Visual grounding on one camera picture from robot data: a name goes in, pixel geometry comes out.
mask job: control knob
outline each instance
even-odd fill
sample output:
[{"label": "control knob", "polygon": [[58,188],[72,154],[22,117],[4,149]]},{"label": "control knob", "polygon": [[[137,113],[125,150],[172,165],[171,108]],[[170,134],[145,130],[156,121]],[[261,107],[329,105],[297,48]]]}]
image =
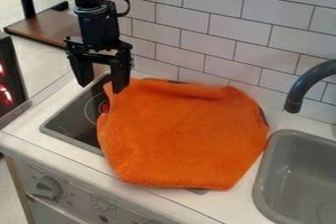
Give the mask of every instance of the control knob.
[{"label": "control knob", "polygon": [[49,176],[44,176],[42,179],[38,180],[33,195],[55,201],[61,197],[62,193],[62,186],[57,180]]}]

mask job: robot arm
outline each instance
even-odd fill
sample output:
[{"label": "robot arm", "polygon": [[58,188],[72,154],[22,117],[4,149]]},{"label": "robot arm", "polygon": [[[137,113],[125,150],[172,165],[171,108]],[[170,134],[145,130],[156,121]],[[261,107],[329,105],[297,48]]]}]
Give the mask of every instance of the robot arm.
[{"label": "robot arm", "polygon": [[[132,45],[120,40],[118,18],[128,15],[118,13],[113,0],[75,0],[75,13],[79,18],[82,36],[67,36],[67,54],[71,67],[81,86],[93,80],[92,63],[110,66],[113,92],[119,93],[130,82],[133,66]],[[99,54],[101,50],[117,50],[114,56]]]}]

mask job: red light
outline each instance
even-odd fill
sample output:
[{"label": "red light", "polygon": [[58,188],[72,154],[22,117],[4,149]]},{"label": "red light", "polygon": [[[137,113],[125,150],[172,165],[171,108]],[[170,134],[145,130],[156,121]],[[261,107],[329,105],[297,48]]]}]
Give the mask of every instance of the red light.
[{"label": "red light", "polygon": [[0,63],[0,76],[4,77],[5,76],[5,70],[4,67],[2,66],[2,64]]},{"label": "red light", "polygon": [[0,102],[5,105],[12,105],[14,103],[11,92],[2,84],[0,84]]}]

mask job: wooden shelf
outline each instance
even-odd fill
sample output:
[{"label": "wooden shelf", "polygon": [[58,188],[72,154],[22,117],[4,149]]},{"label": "wooden shelf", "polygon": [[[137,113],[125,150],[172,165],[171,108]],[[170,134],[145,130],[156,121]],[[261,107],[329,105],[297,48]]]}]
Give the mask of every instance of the wooden shelf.
[{"label": "wooden shelf", "polygon": [[81,35],[76,16],[51,9],[10,25],[5,31],[58,47],[65,47],[66,36]]}]

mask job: stove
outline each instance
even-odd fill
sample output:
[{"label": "stove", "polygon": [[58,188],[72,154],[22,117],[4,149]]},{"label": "stove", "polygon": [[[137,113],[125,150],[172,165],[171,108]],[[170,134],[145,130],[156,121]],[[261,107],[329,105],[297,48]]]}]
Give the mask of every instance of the stove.
[{"label": "stove", "polygon": [[102,155],[97,139],[96,121],[102,113],[109,112],[110,103],[103,86],[108,75],[100,78],[63,109],[49,118],[40,130],[53,138]]}]

